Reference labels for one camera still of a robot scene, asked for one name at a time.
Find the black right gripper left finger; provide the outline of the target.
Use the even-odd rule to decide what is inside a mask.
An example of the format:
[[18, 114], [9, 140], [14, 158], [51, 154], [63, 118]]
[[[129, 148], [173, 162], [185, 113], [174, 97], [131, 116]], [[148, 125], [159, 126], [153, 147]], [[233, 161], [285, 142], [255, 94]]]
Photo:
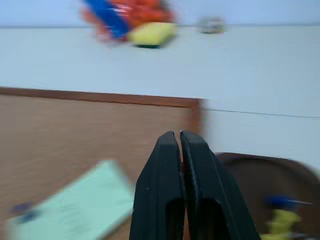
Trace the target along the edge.
[[135, 185], [129, 239], [181, 240], [185, 187], [173, 131], [161, 135]]

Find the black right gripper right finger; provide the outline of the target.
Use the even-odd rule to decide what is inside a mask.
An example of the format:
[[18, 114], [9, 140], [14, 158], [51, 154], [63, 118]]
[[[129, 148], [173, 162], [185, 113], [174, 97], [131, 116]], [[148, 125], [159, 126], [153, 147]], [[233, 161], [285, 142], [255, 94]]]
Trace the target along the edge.
[[192, 240], [259, 240], [238, 184], [207, 142], [180, 133], [189, 236]]

